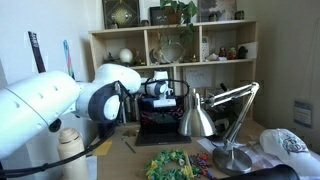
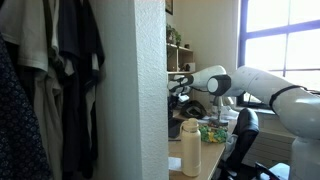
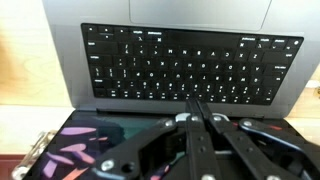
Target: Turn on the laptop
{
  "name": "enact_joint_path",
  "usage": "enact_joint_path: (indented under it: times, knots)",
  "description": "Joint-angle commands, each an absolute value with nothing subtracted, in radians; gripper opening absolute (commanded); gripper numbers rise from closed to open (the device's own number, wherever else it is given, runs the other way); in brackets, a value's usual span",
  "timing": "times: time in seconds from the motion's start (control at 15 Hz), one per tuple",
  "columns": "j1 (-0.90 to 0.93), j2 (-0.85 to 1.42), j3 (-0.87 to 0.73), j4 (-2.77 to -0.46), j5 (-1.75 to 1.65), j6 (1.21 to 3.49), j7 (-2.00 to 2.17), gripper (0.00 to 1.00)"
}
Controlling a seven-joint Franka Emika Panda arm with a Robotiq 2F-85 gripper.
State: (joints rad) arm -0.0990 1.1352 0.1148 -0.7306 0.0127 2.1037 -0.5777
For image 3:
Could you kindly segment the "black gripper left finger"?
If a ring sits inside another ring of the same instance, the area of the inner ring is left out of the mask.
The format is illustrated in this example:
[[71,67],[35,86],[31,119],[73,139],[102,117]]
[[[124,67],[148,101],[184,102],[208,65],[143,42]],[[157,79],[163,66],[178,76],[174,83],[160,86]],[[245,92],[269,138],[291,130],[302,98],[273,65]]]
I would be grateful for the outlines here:
[[186,103],[187,155],[191,180],[222,180],[210,134],[199,103],[190,99]]

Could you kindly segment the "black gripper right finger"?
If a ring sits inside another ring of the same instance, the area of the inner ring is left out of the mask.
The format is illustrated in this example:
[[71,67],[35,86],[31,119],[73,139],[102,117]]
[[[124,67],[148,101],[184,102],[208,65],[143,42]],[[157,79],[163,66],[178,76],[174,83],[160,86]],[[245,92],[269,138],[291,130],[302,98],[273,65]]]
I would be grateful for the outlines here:
[[221,113],[212,112],[206,103],[196,101],[205,124],[222,136],[240,157],[255,180],[293,180],[294,175],[271,162],[251,138]]

